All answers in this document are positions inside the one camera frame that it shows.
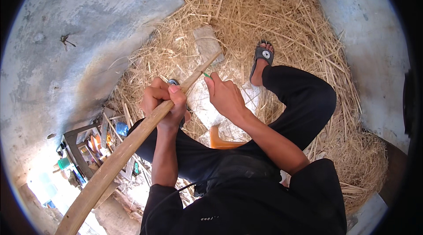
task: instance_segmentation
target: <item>green container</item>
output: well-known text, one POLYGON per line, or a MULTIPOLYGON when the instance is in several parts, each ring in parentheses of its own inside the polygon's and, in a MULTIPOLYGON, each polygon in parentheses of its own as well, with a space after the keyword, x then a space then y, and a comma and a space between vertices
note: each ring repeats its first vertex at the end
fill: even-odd
POLYGON ((66 158, 61 158, 60 160, 57 161, 57 164, 59 165, 60 169, 63 170, 66 167, 68 167, 69 165, 71 165, 71 162, 69 161, 69 159, 66 158))

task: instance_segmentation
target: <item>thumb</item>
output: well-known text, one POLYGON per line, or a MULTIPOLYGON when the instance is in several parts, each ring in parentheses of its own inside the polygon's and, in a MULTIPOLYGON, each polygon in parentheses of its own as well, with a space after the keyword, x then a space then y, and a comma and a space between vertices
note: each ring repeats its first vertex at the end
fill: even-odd
POLYGON ((176 107, 184 106, 187 103, 187 96, 181 91, 179 85, 172 84, 168 88, 169 96, 176 107))
POLYGON ((214 81, 209 77, 204 77, 210 97, 214 96, 214 81))

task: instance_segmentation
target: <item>leg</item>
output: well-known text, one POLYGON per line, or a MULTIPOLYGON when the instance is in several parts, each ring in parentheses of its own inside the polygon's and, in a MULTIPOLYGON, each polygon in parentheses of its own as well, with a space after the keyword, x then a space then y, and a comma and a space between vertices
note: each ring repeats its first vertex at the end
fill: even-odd
MULTIPOLYGON (((335 91, 313 74, 288 66, 264 66, 262 82, 286 105, 283 114, 269 126, 304 150, 333 114, 335 91)), ((266 155, 254 141, 239 149, 266 155)))
MULTIPOLYGON (((128 135, 143 121, 137 121, 131 127, 128 135)), ((148 162, 153 161, 156 149, 157 129, 147 137, 143 144, 135 152, 148 162)), ((223 150, 210 149, 200 142, 190 138, 182 130, 176 136, 176 157, 178 160, 178 176, 191 182, 207 179, 214 168, 218 165, 223 150)))

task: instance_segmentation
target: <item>hand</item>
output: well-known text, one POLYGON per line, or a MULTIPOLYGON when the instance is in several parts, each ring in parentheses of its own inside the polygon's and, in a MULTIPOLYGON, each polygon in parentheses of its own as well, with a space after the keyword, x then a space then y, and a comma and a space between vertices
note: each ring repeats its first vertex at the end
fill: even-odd
POLYGON ((241 91, 231 80, 222 81, 215 72, 211 73, 210 77, 212 79, 204 78, 209 89, 210 103, 222 116, 239 126, 245 116, 251 114, 245 106, 241 91))
POLYGON ((141 109, 148 116, 164 100, 172 100, 175 106, 157 125, 157 128, 177 129, 187 111, 187 96, 181 91, 180 86, 170 85, 165 83, 160 77, 155 77, 151 86, 147 86, 144 90, 141 109))

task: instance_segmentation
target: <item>orange stool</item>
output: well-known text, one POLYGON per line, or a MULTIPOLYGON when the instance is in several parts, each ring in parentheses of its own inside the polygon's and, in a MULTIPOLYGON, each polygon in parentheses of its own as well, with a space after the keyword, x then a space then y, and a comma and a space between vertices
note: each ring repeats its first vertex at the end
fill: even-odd
POLYGON ((226 140, 222 140, 219 137, 218 126, 212 126, 209 132, 210 132, 210 147, 212 149, 235 149, 246 143, 246 142, 228 142, 226 140))

